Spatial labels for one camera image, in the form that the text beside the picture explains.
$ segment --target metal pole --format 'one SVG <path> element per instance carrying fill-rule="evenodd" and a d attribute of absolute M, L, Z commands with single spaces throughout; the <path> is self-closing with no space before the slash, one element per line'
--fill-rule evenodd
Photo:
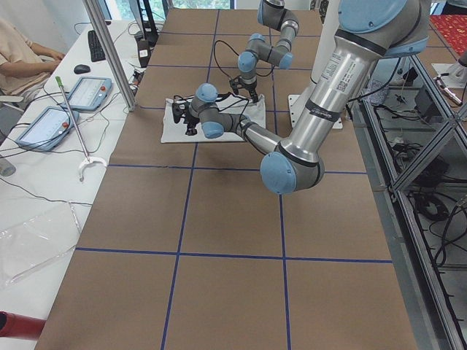
<path fill-rule="evenodd" d="M 130 89 L 128 80 L 126 79 L 125 72 L 122 67 L 122 63 L 118 58 L 117 50 L 115 49 L 112 37 L 110 36 L 109 29 L 105 23 L 104 15 L 99 6 L 98 0 L 82 0 L 85 5 L 86 11 L 88 12 L 89 19 L 93 24 L 94 30 L 97 33 L 97 37 L 101 42 L 102 48 L 104 49 L 106 59 L 109 62 L 110 69 L 115 78 L 115 82 L 120 88 L 123 99 L 126 102 L 126 106 L 129 111 L 133 111 L 136 102 L 134 99 L 133 92 Z"/>

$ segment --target brown shirt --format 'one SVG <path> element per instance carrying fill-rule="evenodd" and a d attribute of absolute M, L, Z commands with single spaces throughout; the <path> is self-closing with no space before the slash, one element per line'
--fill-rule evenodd
<path fill-rule="evenodd" d="M 0 66 L 6 62 L 42 62 L 41 58 L 31 50 L 32 44 L 33 42 L 14 26 L 0 18 Z M 6 95 L 19 95 L 49 76 L 48 73 L 41 73 L 33 77 L 14 78 L 0 74 L 0 89 Z"/>

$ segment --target person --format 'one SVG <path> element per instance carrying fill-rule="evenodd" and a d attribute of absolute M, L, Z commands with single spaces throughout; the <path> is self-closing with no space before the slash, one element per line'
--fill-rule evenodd
<path fill-rule="evenodd" d="M 32 42 L 1 18 L 0 38 L 0 89 L 5 95 L 24 97 L 23 103 L 27 104 L 65 55 Z M 42 61 L 39 55 L 53 61 Z"/>
<path fill-rule="evenodd" d="M 442 15 L 467 15 L 467 0 L 447 0 L 441 11 Z M 390 86 L 413 86 L 418 77 L 415 68 L 410 68 L 402 77 L 390 82 Z"/>

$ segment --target brown table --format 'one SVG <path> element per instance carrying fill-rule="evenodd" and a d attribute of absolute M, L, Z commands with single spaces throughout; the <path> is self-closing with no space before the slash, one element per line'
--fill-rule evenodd
<path fill-rule="evenodd" d="M 297 13 L 292 68 L 258 82 L 282 136 L 321 32 Z M 160 143 L 165 98 L 227 92 L 213 42 L 241 52 L 254 32 L 278 39 L 255 11 L 171 10 L 37 350 L 417 348 L 352 123 L 320 151 L 324 180 L 284 196 L 248 144 Z"/>

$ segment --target person's arm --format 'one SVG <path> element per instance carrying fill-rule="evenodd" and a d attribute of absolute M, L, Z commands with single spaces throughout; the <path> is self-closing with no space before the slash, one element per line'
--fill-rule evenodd
<path fill-rule="evenodd" d="M 45 47 L 40 44 L 37 44 L 36 42 L 32 43 L 31 50 L 38 56 L 43 55 L 43 56 L 51 57 L 56 61 L 61 61 L 63 60 L 63 57 L 65 57 L 65 55 L 62 52 L 55 51 L 53 49 L 50 49 L 49 47 Z"/>
<path fill-rule="evenodd" d="M 26 78 L 33 77 L 41 73 L 52 73 L 57 68 L 60 61 L 25 63 L 22 61 L 10 63 L 5 62 L 0 65 L 0 74 L 5 77 Z"/>

